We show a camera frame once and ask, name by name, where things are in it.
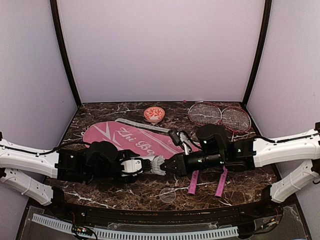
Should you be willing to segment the white shuttlecock tube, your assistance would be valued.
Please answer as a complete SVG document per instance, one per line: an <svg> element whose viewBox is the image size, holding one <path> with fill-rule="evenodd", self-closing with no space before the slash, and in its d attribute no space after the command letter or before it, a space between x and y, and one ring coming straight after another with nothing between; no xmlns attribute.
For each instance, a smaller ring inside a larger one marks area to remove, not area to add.
<svg viewBox="0 0 320 240"><path fill-rule="evenodd" d="M138 158L136 163L138 164L138 174L151 173L153 170L152 160L150 159Z"/></svg>

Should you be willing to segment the clear plastic tube lid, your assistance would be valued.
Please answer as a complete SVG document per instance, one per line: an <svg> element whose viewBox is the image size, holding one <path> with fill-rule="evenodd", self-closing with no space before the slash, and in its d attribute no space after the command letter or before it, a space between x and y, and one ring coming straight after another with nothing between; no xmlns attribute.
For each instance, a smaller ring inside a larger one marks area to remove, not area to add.
<svg viewBox="0 0 320 240"><path fill-rule="evenodd" d="M164 203L172 203L177 197L176 191L173 188L163 188L159 193L159 198Z"/></svg>

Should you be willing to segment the shuttlecock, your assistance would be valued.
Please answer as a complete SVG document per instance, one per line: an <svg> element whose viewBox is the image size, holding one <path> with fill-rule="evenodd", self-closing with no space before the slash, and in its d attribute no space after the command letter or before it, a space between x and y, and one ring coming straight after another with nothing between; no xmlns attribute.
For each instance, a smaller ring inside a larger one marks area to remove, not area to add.
<svg viewBox="0 0 320 240"><path fill-rule="evenodd" d="M161 169L161 165L165 162L165 158L162 155L155 156L151 162L151 174L165 176L166 172Z"/></svg>

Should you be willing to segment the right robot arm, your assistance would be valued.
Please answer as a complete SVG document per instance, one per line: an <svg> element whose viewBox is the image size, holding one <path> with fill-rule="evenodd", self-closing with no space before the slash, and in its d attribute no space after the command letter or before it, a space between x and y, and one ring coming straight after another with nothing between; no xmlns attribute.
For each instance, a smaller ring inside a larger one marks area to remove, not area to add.
<svg viewBox="0 0 320 240"><path fill-rule="evenodd" d="M320 131L311 129L284 138L254 136L229 142L224 127L207 124L196 132L200 150L177 153L160 165L161 170L179 177L197 170L225 167L230 172L244 172L276 163L301 160L302 164L282 180L263 189L263 200L255 205L255 213L266 217L275 203L320 177Z"/></svg>

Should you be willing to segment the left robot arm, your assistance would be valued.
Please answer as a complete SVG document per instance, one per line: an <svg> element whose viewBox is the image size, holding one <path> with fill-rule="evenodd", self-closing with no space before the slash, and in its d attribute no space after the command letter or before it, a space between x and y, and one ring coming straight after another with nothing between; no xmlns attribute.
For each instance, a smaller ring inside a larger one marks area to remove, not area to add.
<svg viewBox="0 0 320 240"><path fill-rule="evenodd" d="M45 185L26 172L45 175L64 182L89 185L95 180L113 179L131 183L143 173L143 160L131 150L118 150L108 141L73 141L83 145L80 150L70 150L68 143L52 150L43 150L0 140L0 181L51 210L60 218L71 213L65 203L64 191Z"/></svg>

